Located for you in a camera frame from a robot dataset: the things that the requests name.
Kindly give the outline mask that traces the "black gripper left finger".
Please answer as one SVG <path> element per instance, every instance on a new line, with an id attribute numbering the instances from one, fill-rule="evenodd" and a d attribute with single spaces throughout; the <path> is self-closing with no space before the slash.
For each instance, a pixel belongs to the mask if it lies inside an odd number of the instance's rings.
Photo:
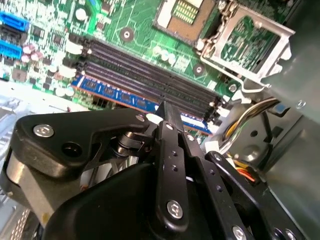
<path id="1" fill-rule="evenodd" d="M 137 164 L 184 167 L 179 111 L 161 103 L 153 123 L 131 108 L 20 118 L 11 139 L 11 181 L 44 230 L 66 201 Z"/>

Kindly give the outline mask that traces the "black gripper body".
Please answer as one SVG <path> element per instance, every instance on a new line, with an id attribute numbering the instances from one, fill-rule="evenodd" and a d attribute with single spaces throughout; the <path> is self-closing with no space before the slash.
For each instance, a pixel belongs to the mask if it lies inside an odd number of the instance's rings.
<path id="1" fill-rule="evenodd" d="M 183 166 L 133 165 L 63 203 L 45 240 L 222 240 Z"/>

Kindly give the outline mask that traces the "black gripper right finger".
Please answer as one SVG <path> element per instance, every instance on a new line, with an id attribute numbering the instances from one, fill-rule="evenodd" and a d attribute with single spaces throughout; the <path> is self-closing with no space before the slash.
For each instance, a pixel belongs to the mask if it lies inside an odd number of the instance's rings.
<path id="1" fill-rule="evenodd" d="M 252 185 L 220 153 L 178 136 L 214 240 L 305 239 L 265 183 Z"/>

